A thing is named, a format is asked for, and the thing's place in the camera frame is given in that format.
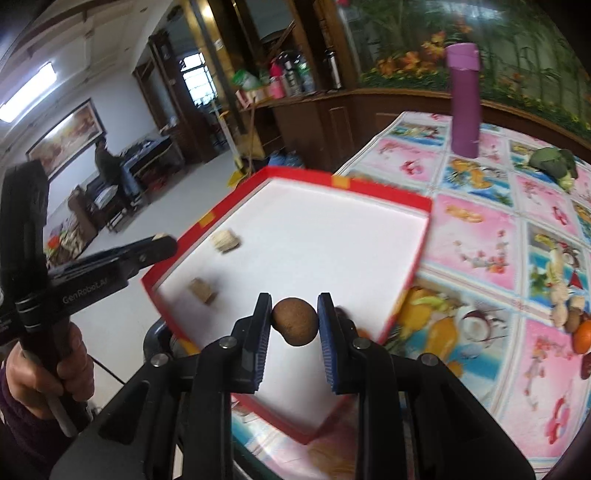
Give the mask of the person's left hand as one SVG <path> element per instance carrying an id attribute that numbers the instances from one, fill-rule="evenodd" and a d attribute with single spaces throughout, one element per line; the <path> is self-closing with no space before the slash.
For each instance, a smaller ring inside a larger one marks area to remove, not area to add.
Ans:
<path id="1" fill-rule="evenodd" d="M 12 397 L 41 420 L 53 418 L 47 395 L 61 396 L 67 392 L 77 402 L 86 402 L 94 395 L 93 361 L 74 323 L 69 328 L 69 344 L 71 352 L 58 364 L 56 374 L 27 358 L 19 342 L 8 355 L 5 373 Z"/>

